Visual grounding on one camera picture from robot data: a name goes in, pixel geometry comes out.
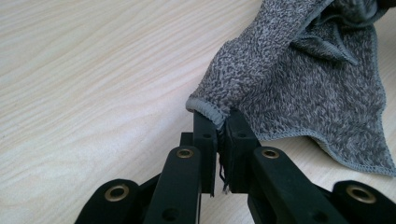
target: gray cloth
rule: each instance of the gray cloth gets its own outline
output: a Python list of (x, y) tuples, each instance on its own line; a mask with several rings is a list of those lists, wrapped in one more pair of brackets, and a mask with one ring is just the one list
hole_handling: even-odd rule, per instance
[(186, 103), (223, 128), (241, 110), (260, 140), (307, 135), (336, 161), (396, 176), (381, 115), (373, 0), (264, 0)]

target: wood grain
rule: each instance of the wood grain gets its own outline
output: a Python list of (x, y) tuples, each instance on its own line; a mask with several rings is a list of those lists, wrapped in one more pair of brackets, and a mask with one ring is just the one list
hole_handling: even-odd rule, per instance
[[(181, 132), (185, 101), (222, 44), (261, 1), (2, 1), (1, 223), (73, 223), (102, 184), (158, 174)], [(390, 11), (376, 24), (388, 95), (384, 132), (396, 159), (396, 58)], [(355, 179), (396, 201), (396, 179), (351, 171), (307, 138), (285, 150), (316, 184)], [(203, 197), (202, 223), (252, 223), (245, 195)]]

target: cloth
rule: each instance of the cloth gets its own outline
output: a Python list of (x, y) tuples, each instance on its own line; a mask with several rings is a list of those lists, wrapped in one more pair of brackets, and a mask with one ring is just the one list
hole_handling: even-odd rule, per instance
[(186, 107), (220, 133), (235, 107), (259, 140), (307, 135), (349, 168), (396, 176), (373, 26), (386, 11), (373, 0), (264, 0)]

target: light wood tabletop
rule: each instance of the light wood tabletop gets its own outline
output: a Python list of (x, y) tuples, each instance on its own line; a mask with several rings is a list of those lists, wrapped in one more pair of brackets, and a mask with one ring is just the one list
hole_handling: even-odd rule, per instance
[[(216, 52), (261, 1), (22, 1), (0, 5), (0, 223), (73, 223), (107, 181), (160, 173)], [(396, 160), (396, 10), (376, 23)], [(396, 178), (350, 170), (305, 137), (283, 149), (325, 189), (358, 180), (396, 202)], [(203, 196), (201, 223), (252, 223), (246, 195)]]

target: fuzzy gray fabric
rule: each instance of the fuzzy gray fabric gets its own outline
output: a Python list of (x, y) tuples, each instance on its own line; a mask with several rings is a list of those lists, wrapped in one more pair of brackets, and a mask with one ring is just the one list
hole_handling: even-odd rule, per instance
[(186, 103), (221, 131), (231, 107), (260, 140), (308, 135), (352, 169), (396, 176), (381, 115), (374, 0), (264, 0)]

